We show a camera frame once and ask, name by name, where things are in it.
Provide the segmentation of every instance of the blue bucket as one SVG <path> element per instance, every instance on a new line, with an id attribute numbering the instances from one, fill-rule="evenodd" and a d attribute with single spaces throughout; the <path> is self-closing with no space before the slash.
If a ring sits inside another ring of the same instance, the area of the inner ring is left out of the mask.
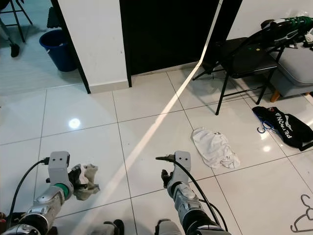
<path id="1" fill-rule="evenodd" d="M 40 37 L 39 43 L 45 48 L 58 70 L 68 72 L 77 69 L 61 29 L 45 33 Z"/>

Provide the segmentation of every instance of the sofa leg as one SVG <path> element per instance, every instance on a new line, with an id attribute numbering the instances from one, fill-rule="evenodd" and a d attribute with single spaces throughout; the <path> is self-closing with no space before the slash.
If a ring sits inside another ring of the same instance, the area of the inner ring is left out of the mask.
<path id="1" fill-rule="evenodd" d="M 275 90 L 274 94 L 272 95 L 272 97 L 270 98 L 270 101 L 272 103 L 274 103 L 276 100 L 278 100 L 278 98 L 280 97 L 279 91 Z"/>

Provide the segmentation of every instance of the black cable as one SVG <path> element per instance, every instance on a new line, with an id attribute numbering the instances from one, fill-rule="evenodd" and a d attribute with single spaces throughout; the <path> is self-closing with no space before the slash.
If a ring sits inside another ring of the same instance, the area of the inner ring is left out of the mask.
<path id="1" fill-rule="evenodd" d="M 6 222 L 6 228 L 9 229 L 11 227 L 11 220 L 12 220 L 12 215 L 13 215 L 13 210 L 14 210 L 14 206 L 15 206 L 15 201 L 16 201 L 16 198 L 17 198 L 17 195 L 18 195 L 18 192 L 20 190 L 20 187 L 22 186 L 22 183 L 23 181 L 25 180 L 26 176 L 29 174 L 29 172 L 35 168 L 38 164 L 40 163 L 44 163 L 47 165 L 47 162 L 49 162 L 49 158 L 45 158 L 41 161 L 38 161 L 36 162 L 34 165 L 31 166 L 30 169 L 28 169 L 28 171 L 23 175 L 19 185 L 17 186 L 16 190 L 15 190 L 15 193 L 14 193 L 14 197 L 13 197 L 13 200 L 12 200 L 12 204 L 11 204 L 11 209 L 10 209 L 10 214 L 8 215 L 7 217 L 7 222 Z"/>
<path id="2" fill-rule="evenodd" d="M 217 213 L 220 215 L 220 217 L 221 217 L 221 219 L 222 219 L 222 221 L 223 221 L 225 230 L 228 232 L 228 228 L 227 228 L 226 222 L 225 222 L 224 217 L 222 216 L 221 212 L 220 212 L 219 209 L 217 209 L 216 206 L 214 206 L 212 203 L 210 203 L 210 205 L 211 205 L 211 207 L 213 207 L 213 208 L 217 211 Z"/>
<path id="3" fill-rule="evenodd" d="M 197 181 L 195 180 L 195 178 L 189 173 L 188 170 L 186 170 L 186 168 L 185 168 L 183 165 L 181 165 L 181 164 L 178 163 L 177 161 L 175 161 L 175 160 L 170 160 L 170 162 L 173 162 L 174 164 L 178 165 L 178 166 L 188 175 L 188 177 L 189 177 L 189 178 L 191 179 L 191 181 L 195 184 L 195 186 L 197 187 L 199 193 L 200 193 L 201 196 L 203 197 L 204 202 L 205 202 L 205 203 L 207 204 L 207 206 L 209 207 L 209 210 L 210 210 L 210 212 L 211 212 L 211 214 L 212 214 L 212 216 L 213 216 L 215 222 L 216 222 L 219 226 L 221 226 L 219 220 L 217 219 L 217 216 L 215 215 L 215 212 L 213 211 L 213 209 L 212 209 L 212 207 L 211 207 L 209 201 L 207 200 L 207 198 L 206 198 L 204 192 L 202 191 L 201 187 L 198 185 L 198 183 L 197 183 Z"/>

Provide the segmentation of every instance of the chair leg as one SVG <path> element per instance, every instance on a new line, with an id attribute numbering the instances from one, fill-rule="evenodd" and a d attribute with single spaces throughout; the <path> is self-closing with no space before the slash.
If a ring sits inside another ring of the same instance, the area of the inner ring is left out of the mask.
<path id="1" fill-rule="evenodd" d="M 13 14 L 14 14 L 14 17 L 15 17 L 15 20 L 16 20 L 16 24 L 18 25 L 18 29 L 19 29 L 19 32 L 20 32 L 21 39 L 22 39 L 22 41 L 24 43 L 25 42 L 25 38 L 23 36 L 22 28 L 20 26 L 20 22 L 19 22 L 18 16 L 16 15 L 15 7 L 14 7 L 14 4 L 13 4 L 12 0 L 10 0 L 10 3 L 11 3 L 12 11 L 13 11 Z"/>
<path id="2" fill-rule="evenodd" d="M 222 100 L 223 100 L 223 97 L 224 97 L 224 93 L 225 93 L 225 90 L 226 90 L 226 85 L 227 85 L 227 81 L 228 81 L 228 73 L 226 74 L 226 78 L 225 78 L 225 81 L 224 81 L 224 84 L 223 84 L 223 88 L 222 88 L 222 92 L 221 92 L 221 96 L 220 96 L 220 100 L 219 100 L 219 104 L 217 106 L 217 109 L 216 109 L 216 113 L 215 115 L 218 115 L 219 112 L 220 112 L 220 108 L 221 108 L 221 104 L 222 104 Z"/>
<path id="3" fill-rule="evenodd" d="M 272 103 L 274 103 L 276 100 L 278 100 L 278 98 L 280 97 L 279 91 L 275 90 L 274 94 L 272 95 L 272 97 L 270 98 L 270 101 Z"/>
<path id="4" fill-rule="evenodd" d="M 200 73 L 199 75 L 195 76 L 192 80 L 194 81 L 194 80 L 196 80 L 197 78 L 201 77 L 202 75 L 204 75 L 204 74 L 206 74 L 206 73 L 208 73 L 208 70 L 206 70 L 206 71 Z"/>
<path id="5" fill-rule="evenodd" d="M 261 94 L 260 94 L 260 96 L 259 96 L 259 98 L 258 98 L 258 101 L 256 102 L 257 105 L 260 104 L 260 101 L 261 101 L 261 99 L 262 99 L 262 97 L 263 97 L 263 95 L 264 95 L 264 92 L 265 92 L 266 88 L 268 87 L 268 84 L 269 84 L 270 79 L 273 77 L 274 72 L 275 72 L 275 70 L 272 70 L 272 71 L 269 73 L 268 79 L 267 79 L 267 81 L 265 82 L 265 84 L 264 84 L 264 86 L 263 86 L 263 88 L 262 88 L 262 91 L 261 91 Z"/>
<path id="6" fill-rule="evenodd" d="M 22 10 L 22 12 L 24 13 L 24 15 L 26 16 L 26 18 L 28 19 L 29 23 L 31 25 L 33 25 L 33 22 L 30 20 L 30 18 L 28 17 L 28 15 L 26 14 L 26 12 L 24 11 L 24 8 L 22 7 L 22 5 L 20 4 L 19 0 L 16 0 L 17 5 L 20 7 L 20 9 Z"/>

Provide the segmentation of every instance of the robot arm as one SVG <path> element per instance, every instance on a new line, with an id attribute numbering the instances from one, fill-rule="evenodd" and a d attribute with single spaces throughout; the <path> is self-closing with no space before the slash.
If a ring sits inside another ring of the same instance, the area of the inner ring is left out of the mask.
<path id="1" fill-rule="evenodd" d="M 174 155 L 156 159 L 169 162 L 176 161 L 184 166 L 188 172 L 191 169 L 188 152 L 176 151 Z M 179 220 L 186 235 L 231 235 L 204 212 L 198 196 L 189 186 L 188 175 L 177 164 L 174 164 L 174 172 L 168 175 L 166 170 L 163 170 L 161 177 L 164 187 L 167 188 L 168 194 L 174 200 L 175 209 L 178 211 Z"/>
<path id="2" fill-rule="evenodd" d="M 20 222 L 2 235 L 45 235 L 52 227 L 63 203 L 73 194 L 68 179 L 69 153 L 52 152 L 49 159 L 50 187 L 40 195 Z"/>

